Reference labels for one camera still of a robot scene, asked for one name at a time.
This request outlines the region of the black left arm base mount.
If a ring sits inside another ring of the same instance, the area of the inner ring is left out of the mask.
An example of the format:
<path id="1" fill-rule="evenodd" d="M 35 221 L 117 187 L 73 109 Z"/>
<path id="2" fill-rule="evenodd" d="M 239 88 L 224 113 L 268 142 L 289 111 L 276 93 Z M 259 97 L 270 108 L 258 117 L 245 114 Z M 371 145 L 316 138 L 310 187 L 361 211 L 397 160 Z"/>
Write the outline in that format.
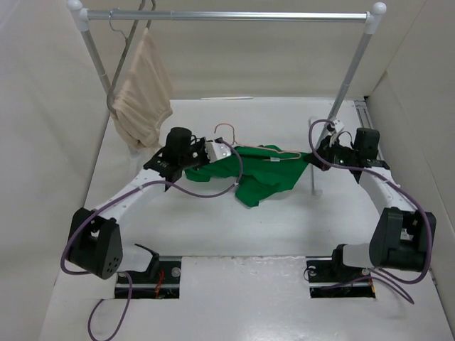
<path id="1" fill-rule="evenodd" d="M 178 299 L 182 258 L 161 257 L 158 252 L 134 244 L 126 247 L 114 287 L 114 297 L 125 299 Z"/>

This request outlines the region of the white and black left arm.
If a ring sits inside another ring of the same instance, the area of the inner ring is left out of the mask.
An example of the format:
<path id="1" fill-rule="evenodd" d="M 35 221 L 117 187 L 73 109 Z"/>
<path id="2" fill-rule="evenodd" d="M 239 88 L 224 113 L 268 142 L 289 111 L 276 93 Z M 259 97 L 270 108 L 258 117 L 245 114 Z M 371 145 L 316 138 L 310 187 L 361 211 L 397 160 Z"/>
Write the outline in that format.
<path id="1" fill-rule="evenodd" d="M 184 170 L 205 166 L 215 160 L 214 141 L 196 138 L 187 128 L 170 130 L 166 143 L 149 159 L 124 188 L 106 203 L 74 215 L 61 268 L 71 274 L 67 263 L 80 267 L 81 274 L 108 279 L 115 273 L 133 271 L 142 281 L 158 275 L 152 250 L 138 242 L 127 242 L 126 231 L 153 199 L 164 194 Z"/>

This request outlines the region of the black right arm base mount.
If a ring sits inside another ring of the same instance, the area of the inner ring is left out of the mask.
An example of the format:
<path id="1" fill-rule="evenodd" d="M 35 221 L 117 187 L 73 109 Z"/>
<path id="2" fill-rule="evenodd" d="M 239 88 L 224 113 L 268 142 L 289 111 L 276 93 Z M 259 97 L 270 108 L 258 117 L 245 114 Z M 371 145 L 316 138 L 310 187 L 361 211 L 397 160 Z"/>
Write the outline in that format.
<path id="1" fill-rule="evenodd" d="M 338 245 L 330 256 L 306 258 L 310 298 L 375 298 L 373 283 L 363 270 L 343 263 L 343 247 Z"/>

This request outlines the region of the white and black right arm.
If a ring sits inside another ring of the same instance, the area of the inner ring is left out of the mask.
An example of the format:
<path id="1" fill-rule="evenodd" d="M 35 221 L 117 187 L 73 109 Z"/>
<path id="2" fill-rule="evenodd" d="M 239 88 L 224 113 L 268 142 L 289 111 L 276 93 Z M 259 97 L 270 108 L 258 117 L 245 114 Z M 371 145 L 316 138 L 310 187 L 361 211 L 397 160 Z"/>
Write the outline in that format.
<path id="1" fill-rule="evenodd" d="M 362 270 L 397 279 L 392 270 L 417 273 L 400 283 L 416 284 L 426 276 L 431 263 L 436 217 L 406 193 L 393 179 L 389 165 L 378 158 L 380 133 L 359 128 L 349 146 L 340 143 L 344 130 L 328 124 L 328 135 L 304 156 L 307 163 L 327 171 L 349 171 L 364 189 L 379 214 L 379 220 L 365 244 L 339 244 L 323 275 L 324 281 L 347 281 Z"/>

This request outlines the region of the pink wire hanger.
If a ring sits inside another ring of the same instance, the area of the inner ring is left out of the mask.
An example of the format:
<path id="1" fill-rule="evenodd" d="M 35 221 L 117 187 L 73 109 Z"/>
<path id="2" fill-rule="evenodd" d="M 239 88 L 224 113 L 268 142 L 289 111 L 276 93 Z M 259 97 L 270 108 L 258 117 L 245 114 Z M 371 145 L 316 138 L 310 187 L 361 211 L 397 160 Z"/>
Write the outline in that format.
<path id="1" fill-rule="evenodd" d="M 254 146 L 254 145 L 250 145 L 250 144 L 241 144 L 237 141 L 236 139 L 236 134 L 235 134 L 235 127 L 232 125 L 232 124 L 229 124 L 229 123 L 219 123 L 217 124 L 215 127 L 214 127 L 214 131 L 213 133 L 215 134 L 217 132 L 217 130 L 222 127 L 222 126 L 227 126 L 230 128 L 231 130 L 231 135 L 232 135 L 232 145 L 233 146 L 241 146 L 241 147 L 248 147 L 248 148 L 253 148 L 253 149 L 257 149 L 257 150 L 261 150 L 261 151 L 269 151 L 271 153 L 274 153 L 276 154 L 276 156 L 272 156 L 272 159 L 274 158 L 281 158 L 282 159 L 282 156 L 286 155 L 286 154 L 291 154 L 291 157 L 287 157 L 287 158 L 284 158 L 284 160 L 286 161 L 290 161 L 290 160 L 298 160 L 302 157 L 302 154 L 298 151 L 290 151 L 290 150 L 277 150 L 276 148 L 270 148 L 270 147 L 266 147 L 266 146 Z"/>

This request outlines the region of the green t shirt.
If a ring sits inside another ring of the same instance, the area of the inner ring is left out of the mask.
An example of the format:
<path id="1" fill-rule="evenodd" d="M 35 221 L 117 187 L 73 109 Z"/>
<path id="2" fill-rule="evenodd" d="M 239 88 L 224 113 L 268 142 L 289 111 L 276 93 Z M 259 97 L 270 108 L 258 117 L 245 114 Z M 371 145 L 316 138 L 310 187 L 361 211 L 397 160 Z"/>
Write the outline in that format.
<path id="1" fill-rule="evenodd" d="M 240 178 L 235 197 L 247 207 L 256 207 L 268 197 L 292 190 L 308 163 L 304 152 L 283 151 L 275 145 L 236 146 L 243 164 L 232 155 L 215 163 L 209 163 L 199 169 L 187 169 L 188 180 L 209 182 L 214 178 Z"/>

